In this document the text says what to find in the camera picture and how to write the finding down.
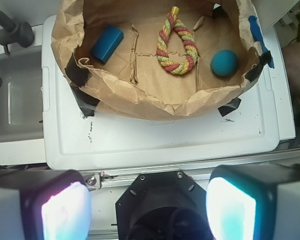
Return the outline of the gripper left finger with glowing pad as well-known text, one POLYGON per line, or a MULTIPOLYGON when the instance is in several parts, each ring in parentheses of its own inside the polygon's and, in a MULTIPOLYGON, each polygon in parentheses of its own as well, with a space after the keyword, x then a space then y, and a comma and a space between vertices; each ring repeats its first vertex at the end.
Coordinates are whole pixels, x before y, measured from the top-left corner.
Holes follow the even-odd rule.
POLYGON ((78 171, 0 169, 0 240, 85 240, 91 218, 78 171))

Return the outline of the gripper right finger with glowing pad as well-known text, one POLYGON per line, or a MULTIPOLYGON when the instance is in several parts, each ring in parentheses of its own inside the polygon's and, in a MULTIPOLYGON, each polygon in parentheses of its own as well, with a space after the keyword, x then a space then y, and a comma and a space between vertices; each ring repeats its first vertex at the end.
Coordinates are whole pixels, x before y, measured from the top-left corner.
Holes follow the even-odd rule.
POLYGON ((205 203, 217 240, 300 240, 300 164, 219 165, 205 203))

